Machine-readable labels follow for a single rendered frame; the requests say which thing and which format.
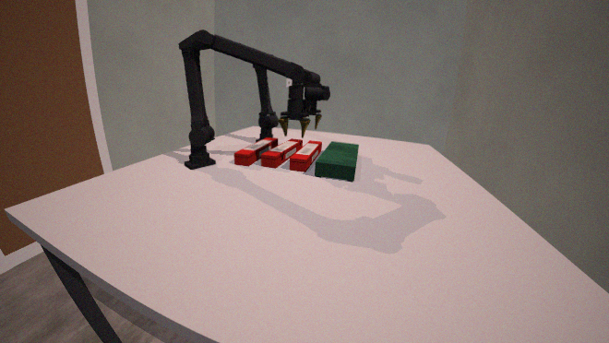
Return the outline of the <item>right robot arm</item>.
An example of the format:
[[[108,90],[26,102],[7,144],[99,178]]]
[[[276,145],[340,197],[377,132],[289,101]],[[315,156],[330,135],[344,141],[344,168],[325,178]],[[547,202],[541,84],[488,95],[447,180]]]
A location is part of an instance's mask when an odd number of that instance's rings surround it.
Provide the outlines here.
[[[292,83],[304,82],[289,86],[289,99],[295,101],[302,99],[303,96],[305,97],[306,102],[303,101],[303,113],[307,109],[307,101],[321,101],[322,85],[320,83],[302,81],[305,70],[300,65],[261,52],[236,41],[225,39],[222,36],[212,35],[206,30],[195,32],[179,42],[179,49],[182,50],[185,63],[185,77],[191,112],[191,131],[189,133],[191,154],[189,155],[189,161],[185,161],[185,166],[190,170],[216,164],[216,160],[209,157],[207,147],[204,146],[215,139],[215,132],[209,125],[206,114],[199,61],[201,50],[212,49],[219,53],[225,53],[272,72],[280,73],[279,75],[291,79]],[[298,86],[296,87],[295,85]],[[306,86],[306,89],[303,86]]]

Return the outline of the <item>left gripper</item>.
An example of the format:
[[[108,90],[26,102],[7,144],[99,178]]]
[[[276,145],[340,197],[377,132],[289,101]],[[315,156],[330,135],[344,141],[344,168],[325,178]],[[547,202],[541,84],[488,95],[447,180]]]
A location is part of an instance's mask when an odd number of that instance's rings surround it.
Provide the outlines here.
[[[317,121],[320,121],[320,119],[321,119],[322,115],[321,115],[321,114],[316,114],[316,113],[320,113],[320,112],[321,112],[321,110],[315,110],[315,111],[310,110],[310,111],[309,111],[309,115],[315,115],[315,116],[316,116],[316,122],[317,122]],[[318,120],[318,117],[320,117],[320,118],[319,118],[319,120]],[[315,129],[316,129],[316,128],[317,128],[317,125],[316,125],[316,123],[315,123]]]

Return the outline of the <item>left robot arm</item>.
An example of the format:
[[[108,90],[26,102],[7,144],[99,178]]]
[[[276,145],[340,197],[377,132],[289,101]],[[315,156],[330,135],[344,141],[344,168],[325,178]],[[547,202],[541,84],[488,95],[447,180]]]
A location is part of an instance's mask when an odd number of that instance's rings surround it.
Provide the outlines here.
[[[257,84],[258,84],[259,97],[260,97],[260,103],[261,103],[261,112],[259,113],[259,119],[258,119],[258,124],[261,127],[261,129],[260,129],[259,139],[256,140],[256,142],[258,142],[266,137],[273,137],[273,134],[270,133],[270,130],[273,127],[276,127],[277,124],[279,124],[279,118],[277,117],[276,112],[274,112],[272,110],[271,103],[270,103],[267,69],[257,66],[257,65],[253,65],[253,68],[255,68],[256,73],[257,73]],[[309,74],[309,72],[313,73],[313,74]],[[320,75],[305,69],[304,77],[302,78],[302,81],[320,83]],[[322,86],[321,100],[327,101],[329,99],[329,97],[330,97],[329,87]],[[312,103],[313,103],[313,105],[312,105]],[[315,107],[316,107],[316,101],[307,101],[307,109],[305,112],[309,112],[310,110],[315,111]],[[269,114],[269,115],[267,115],[267,114]]]

